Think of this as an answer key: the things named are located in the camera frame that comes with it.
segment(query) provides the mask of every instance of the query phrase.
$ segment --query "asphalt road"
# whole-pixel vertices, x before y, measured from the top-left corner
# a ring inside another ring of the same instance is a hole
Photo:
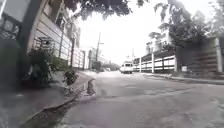
[[[101,73],[57,128],[224,128],[224,86]]]

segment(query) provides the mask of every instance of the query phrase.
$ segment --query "white wall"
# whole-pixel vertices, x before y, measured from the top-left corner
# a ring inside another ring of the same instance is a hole
[[[4,13],[22,22],[31,0],[7,0]]]

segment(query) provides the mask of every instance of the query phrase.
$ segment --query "overhanging tree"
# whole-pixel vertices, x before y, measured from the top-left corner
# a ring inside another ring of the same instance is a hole
[[[136,2],[138,6],[142,6],[148,0],[137,0]],[[64,3],[68,9],[73,11],[80,6],[81,10],[75,16],[81,16],[83,20],[91,16],[92,12],[101,13],[104,19],[113,14],[123,16],[132,12],[128,6],[128,0],[64,0]]]

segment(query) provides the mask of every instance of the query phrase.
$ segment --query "truck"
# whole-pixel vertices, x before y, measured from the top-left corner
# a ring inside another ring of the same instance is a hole
[[[132,61],[125,61],[120,68],[120,72],[124,73],[124,74],[125,73],[132,74],[132,72],[133,72]]]

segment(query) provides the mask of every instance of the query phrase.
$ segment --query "leaf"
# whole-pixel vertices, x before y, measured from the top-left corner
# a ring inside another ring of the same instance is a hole
[[[156,12],[159,7],[163,7],[163,3],[158,3],[154,6],[154,11]]]

